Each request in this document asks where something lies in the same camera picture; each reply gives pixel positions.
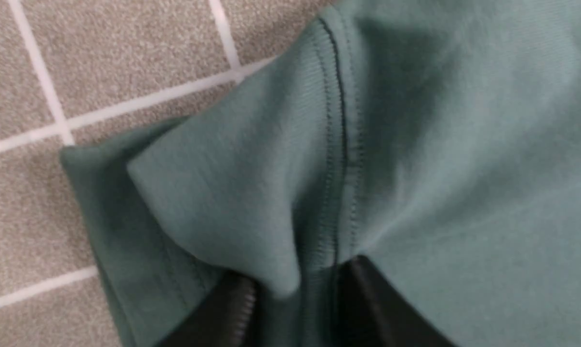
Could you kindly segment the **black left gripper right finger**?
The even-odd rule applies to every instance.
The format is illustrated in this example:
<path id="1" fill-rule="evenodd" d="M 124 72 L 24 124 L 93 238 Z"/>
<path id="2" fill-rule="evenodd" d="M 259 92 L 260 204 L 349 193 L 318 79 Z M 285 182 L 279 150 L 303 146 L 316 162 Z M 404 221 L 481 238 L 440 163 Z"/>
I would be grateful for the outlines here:
<path id="1" fill-rule="evenodd" d="M 364 255 L 339 271 L 336 332 L 342 347 L 453 347 Z"/>

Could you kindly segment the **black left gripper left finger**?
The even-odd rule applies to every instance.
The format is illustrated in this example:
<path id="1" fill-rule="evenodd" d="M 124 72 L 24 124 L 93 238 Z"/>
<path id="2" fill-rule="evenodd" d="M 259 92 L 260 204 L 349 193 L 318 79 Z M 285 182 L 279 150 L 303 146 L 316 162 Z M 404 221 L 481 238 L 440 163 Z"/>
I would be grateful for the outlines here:
<path id="1" fill-rule="evenodd" d="M 257 282 L 227 272 L 158 347 L 255 347 Z"/>

